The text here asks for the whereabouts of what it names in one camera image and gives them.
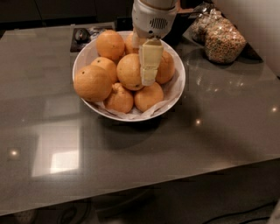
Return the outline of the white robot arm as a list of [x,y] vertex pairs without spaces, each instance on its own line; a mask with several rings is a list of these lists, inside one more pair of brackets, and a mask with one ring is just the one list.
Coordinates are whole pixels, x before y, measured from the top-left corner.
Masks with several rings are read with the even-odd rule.
[[[172,29],[178,0],[134,0],[139,38],[160,40]],[[280,0],[210,0],[233,22],[276,77],[280,77]]]

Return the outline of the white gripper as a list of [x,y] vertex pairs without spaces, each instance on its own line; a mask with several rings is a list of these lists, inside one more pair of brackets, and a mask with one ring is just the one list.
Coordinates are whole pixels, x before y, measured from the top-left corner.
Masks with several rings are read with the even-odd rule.
[[156,80],[164,51],[159,39],[164,38],[172,29],[178,12],[176,2],[177,0],[134,0],[132,24],[135,31],[132,33],[132,46],[140,47],[140,74],[144,86],[150,86]]

